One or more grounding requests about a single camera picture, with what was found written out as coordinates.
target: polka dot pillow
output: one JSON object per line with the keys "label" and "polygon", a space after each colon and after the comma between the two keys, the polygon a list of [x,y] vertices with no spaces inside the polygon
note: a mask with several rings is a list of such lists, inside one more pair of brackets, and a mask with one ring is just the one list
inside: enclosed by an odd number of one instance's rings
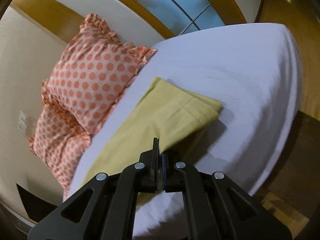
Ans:
{"label": "polka dot pillow", "polygon": [[68,193],[76,166],[91,138],[75,117],[64,110],[42,86],[43,110],[37,121],[36,132],[29,139],[29,149],[51,170]]}
{"label": "polka dot pillow", "polygon": [[69,42],[46,86],[90,134],[96,134],[125,89],[156,53],[121,45],[106,22],[90,14]]}

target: mattress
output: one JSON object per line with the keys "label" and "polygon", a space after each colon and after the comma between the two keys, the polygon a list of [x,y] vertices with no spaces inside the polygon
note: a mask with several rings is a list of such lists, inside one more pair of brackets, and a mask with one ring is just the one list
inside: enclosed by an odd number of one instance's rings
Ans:
{"label": "mattress", "polygon": [[[220,100],[223,109],[194,148],[196,168],[223,171],[253,195],[270,174],[299,107],[301,66],[294,38],[284,25],[217,27],[162,41],[92,145],[82,156],[69,194],[158,76]],[[136,212],[135,238],[186,236],[181,193],[161,192]]]}

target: light switch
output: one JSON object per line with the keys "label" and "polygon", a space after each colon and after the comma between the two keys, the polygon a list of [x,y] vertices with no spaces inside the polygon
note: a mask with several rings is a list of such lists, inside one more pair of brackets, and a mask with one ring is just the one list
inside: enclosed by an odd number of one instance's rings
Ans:
{"label": "light switch", "polygon": [[28,116],[25,112],[20,110],[19,120],[18,120],[18,130],[25,135],[28,126]]}

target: bolt head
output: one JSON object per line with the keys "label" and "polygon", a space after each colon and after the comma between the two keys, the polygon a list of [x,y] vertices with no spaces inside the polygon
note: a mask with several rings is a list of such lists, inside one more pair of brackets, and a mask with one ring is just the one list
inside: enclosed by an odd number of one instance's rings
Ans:
{"label": "bolt head", "polygon": [[221,171],[217,171],[213,174],[213,176],[216,178],[216,179],[223,179],[224,178],[224,173],[221,172]]}
{"label": "bolt head", "polygon": [[186,164],[185,164],[184,162],[177,162],[177,163],[176,163],[176,167],[177,167],[178,169],[183,169],[183,168],[186,167]]}
{"label": "bolt head", "polygon": [[136,164],[134,165],[134,167],[135,167],[137,170],[143,169],[144,166],[145,166],[144,163],[136,163]]}
{"label": "bolt head", "polygon": [[98,173],[96,175],[96,179],[99,181],[105,180],[107,178],[107,175],[105,173]]}

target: folded yellow towel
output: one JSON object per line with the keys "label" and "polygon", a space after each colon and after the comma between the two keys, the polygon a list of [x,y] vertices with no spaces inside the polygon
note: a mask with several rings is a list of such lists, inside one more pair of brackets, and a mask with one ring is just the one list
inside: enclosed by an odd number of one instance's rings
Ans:
{"label": "folded yellow towel", "polygon": [[152,149],[154,137],[159,138],[160,153],[179,143],[177,148],[184,158],[201,135],[199,131],[219,117],[220,109],[217,100],[155,77],[90,167],[84,184],[99,172],[113,175],[138,162],[142,152]]}

